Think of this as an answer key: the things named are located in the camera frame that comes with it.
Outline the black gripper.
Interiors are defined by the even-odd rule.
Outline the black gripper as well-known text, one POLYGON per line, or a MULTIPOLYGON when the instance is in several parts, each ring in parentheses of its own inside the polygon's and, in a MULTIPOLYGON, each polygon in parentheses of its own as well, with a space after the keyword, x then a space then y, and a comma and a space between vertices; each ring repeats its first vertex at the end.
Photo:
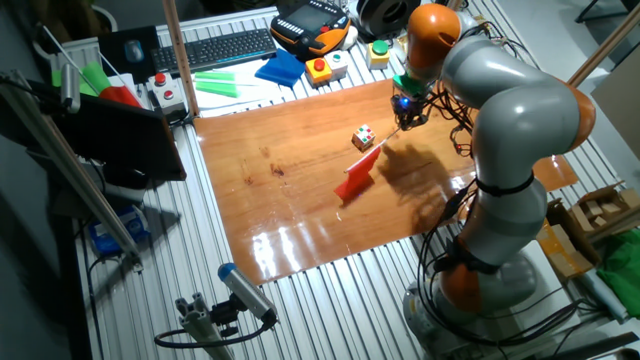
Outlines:
POLYGON ((391 97, 391 106, 402 130, 410 128, 410 120, 413 120, 413 127, 419 127, 424 125, 429 117, 425 112, 425 98, 413 99, 404 94, 394 94, 391 97))

